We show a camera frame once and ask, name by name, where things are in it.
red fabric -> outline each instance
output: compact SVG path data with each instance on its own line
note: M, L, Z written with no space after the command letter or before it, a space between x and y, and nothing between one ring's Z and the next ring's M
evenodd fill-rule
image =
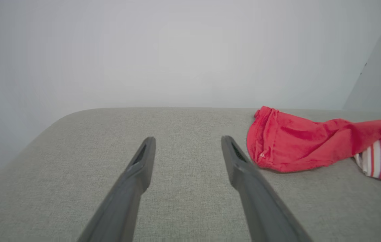
M247 149L261 168L294 172L329 166L363 152L377 140L381 144L381 120L313 122L265 106L254 117Z

red cloth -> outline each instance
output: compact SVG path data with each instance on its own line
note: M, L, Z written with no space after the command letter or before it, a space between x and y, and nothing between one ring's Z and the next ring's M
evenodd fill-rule
M308 170L363 153L364 172L381 179L381 120L313 122L265 106L254 117L247 149L261 168Z

